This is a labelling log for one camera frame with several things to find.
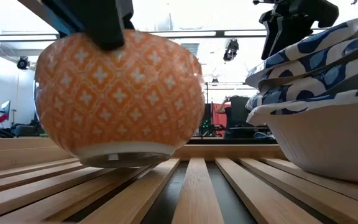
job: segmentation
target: bowl base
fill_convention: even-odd
[[[118,168],[149,166],[161,163],[171,158],[171,155],[155,152],[122,152],[80,159],[80,162],[83,165],[91,167]]]

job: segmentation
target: wooden slat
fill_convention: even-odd
[[[258,223],[320,223],[230,159],[216,159],[216,164]]]
[[[0,151],[0,170],[31,166],[44,162],[55,162],[62,159],[72,159],[63,149],[57,146],[10,149]]]
[[[262,158],[262,160],[280,170],[284,170],[285,172],[358,200],[358,184],[310,174],[292,162],[283,161],[281,159]]]
[[[85,208],[106,193],[135,177],[147,167],[138,169],[122,168],[99,176],[93,180],[35,202],[0,217],[0,221],[38,222],[42,220],[62,222],[74,213]]]
[[[0,191],[85,168],[79,162],[0,179]]]
[[[280,146],[270,145],[185,145],[175,151],[174,157],[181,160],[189,160],[192,157],[204,158],[206,161],[214,161],[216,157],[237,159],[247,157],[258,159],[261,157],[274,157],[287,159]]]
[[[28,149],[37,147],[56,147],[57,145],[50,138],[14,138],[1,139],[0,150]]]
[[[250,170],[338,223],[358,223],[358,201],[253,159]]]
[[[0,215],[109,172],[84,168],[0,192]]]
[[[42,169],[48,169],[48,168],[52,168],[52,167],[56,167],[56,166],[62,166],[62,165],[74,163],[76,161],[78,161],[78,159],[64,159],[64,160],[60,160],[60,161],[56,161],[56,162],[47,162],[47,163],[43,163],[43,164],[39,164],[39,165],[32,165],[32,166],[20,167],[20,168],[15,168],[15,169],[2,170],[2,171],[0,171],[0,179],[6,178],[6,177],[11,177],[14,175],[25,174],[28,172],[34,172],[34,171],[38,171],[38,170],[42,170]]]
[[[224,223],[204,159],[190,160],[172,223]]]
[[[80,223],[140,223],[179,165],[179,159],[159,164]]]

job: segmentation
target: person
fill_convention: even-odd
[[[231,106],[224,107],[224,105],[229,102],[229,97],[225,97],[223,103],[216,108],[215,112],[219,114],[226,114],[226,130],[224,132],[223,139],[232,139],[233,135],[230,133],[230,128],[233,127],[233,120],[231,118]]]

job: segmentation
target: white bowl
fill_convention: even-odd
[[[267,123],[286,157],[298,167],[358,182],[357,90],[330,100],[259,106],[247,122]]]

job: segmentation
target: dish rack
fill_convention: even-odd
[[[358,184],[278,145],[186,145],[154,166],[85,167],[49,138],[0,139],[0,223],[358,223]]]

